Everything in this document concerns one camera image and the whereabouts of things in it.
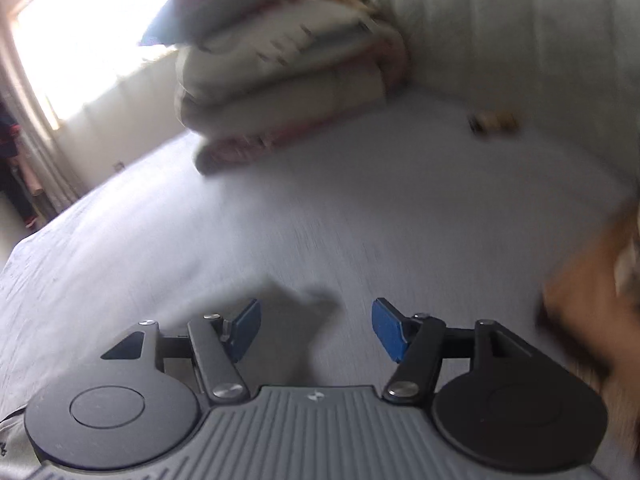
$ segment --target bed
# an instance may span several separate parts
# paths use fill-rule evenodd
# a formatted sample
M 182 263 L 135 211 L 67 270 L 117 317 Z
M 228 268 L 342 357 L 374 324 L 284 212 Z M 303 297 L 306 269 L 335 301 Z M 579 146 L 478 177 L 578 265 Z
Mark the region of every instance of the bed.
M 198 142 L 182 134 L 15 248 L 0 274 L 3 416 L 137 320 L 177 328 L 252 296 L 252 387 L 380 387 L 394 365 L 370 328 L 378 296 L 450 326 L 500 320 L 563 362 L 534 328 L 541 284 L 633 194 L 533 128 L 479 140 L 464 107 L 417 89 L 209 178 Z M 616 453 L 607 441 L 596 465 L 633 475 Z

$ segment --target gray ribbed plate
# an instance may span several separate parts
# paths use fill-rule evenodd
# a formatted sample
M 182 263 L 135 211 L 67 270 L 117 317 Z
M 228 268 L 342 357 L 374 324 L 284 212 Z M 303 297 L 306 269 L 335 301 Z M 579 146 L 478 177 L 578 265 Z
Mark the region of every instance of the gray ribbed plate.
M 85 472 L 44 465 L 31 480 L 74 480 Z M 265 386 L 241 406 L 216 408 L 182 447 L 100 480 L 480 480 L 498 472 L 450 448 L 416 408 L 380 400 L 368 386 Z M 589 467 L 527 480 L 596 480 Z

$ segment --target bright window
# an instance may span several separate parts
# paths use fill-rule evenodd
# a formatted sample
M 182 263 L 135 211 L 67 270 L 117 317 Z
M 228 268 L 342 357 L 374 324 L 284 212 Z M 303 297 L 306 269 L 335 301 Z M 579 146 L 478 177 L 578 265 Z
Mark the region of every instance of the bright window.
M 167 53 L 137 45 L 165 1 L 30 0 L 17 14 L 20 59 L 54 128 Z

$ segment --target headboard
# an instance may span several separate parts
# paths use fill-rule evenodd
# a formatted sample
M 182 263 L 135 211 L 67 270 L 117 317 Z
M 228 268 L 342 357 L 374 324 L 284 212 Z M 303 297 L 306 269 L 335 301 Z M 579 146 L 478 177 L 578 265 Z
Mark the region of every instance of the headboard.
M 638 172 L 640 0 L 378 0 L 414 78 Z

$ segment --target black circular mount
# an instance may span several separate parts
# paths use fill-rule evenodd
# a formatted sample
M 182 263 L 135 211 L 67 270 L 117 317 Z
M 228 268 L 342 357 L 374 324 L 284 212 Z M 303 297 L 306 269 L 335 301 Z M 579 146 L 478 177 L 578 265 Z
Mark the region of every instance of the black circular mount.
M 436 394 L 440 433 L 478 462 L 521 473 L 555 472 L 593 458 L 607 427 L 597 394 L 565 370 L 494 360 Z
M 34 396 L 25 428 L 41 460 L 117 470 L 175 447 L 198 416 L 195 395 L 180 381 L 135 362 L 101 361 Z

